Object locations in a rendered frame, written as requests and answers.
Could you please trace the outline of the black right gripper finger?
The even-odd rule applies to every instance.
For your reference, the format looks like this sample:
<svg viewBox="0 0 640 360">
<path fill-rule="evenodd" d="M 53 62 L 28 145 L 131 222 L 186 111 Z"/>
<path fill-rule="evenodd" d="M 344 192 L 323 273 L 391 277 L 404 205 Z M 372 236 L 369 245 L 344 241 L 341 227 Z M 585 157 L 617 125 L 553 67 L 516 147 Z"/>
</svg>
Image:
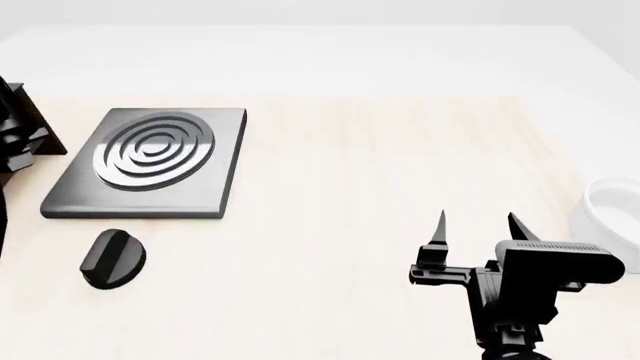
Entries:
<svg viewBox="0 0 640 360">
<path fill-rule="evenodd" d="M 518 241 L 538 241 L 536 236 L 528 227 L 513 213 L 507 216 L 511 239 Z"/>
<path fill-rule="evenodd" d="M 444 267 L 446 266 L 448 251 L 449 247 L 446 241 L 446 214 L 445 211 L 442 210 L 431 240 L 419 248 L 418 266 L 421 268 Z"/>
</svg>

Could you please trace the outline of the black stove burner plate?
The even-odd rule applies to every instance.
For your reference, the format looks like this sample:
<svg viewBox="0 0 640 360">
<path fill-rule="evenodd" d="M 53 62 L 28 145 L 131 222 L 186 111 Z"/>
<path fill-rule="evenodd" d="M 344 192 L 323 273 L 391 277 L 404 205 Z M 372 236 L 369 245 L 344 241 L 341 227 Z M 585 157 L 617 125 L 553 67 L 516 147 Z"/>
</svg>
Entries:
<svg viewBox="0 0 640 360">
<path fill-rule="evenodd" d="M 220 219 L 244 108 L 113 108 L 44 198 L 49 219 Z"/>
</svg>

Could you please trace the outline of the black round stove knob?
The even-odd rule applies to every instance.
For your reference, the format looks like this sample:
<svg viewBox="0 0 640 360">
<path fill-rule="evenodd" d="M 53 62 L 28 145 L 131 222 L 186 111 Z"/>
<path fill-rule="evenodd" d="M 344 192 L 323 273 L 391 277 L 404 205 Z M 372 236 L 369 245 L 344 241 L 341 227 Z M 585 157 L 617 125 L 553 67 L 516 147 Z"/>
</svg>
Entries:
<svg viewBox="0 0 640 360">
<path fill-rule="evenodd" d="M 79 269 L 85 281 L 99 290 L 112 290 L 132 281 L 146 263 L 146 249 L 125 230 L 99 234 Z"/>
</svg>

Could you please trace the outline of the white round bowl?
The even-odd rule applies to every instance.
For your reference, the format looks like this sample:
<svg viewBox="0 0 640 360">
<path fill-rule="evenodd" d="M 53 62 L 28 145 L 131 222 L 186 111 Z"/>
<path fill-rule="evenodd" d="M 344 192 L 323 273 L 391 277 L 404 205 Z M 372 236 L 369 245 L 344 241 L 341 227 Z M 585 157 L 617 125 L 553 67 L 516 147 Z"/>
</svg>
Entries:
<svg viewBox="0 0 640 360">
<path fill-rule="evenodd" d="M 640 266 L 640 179 L 608 176 L 589 182 L 569 218 L 571 238 L 599 245 Z"/>
</svg>

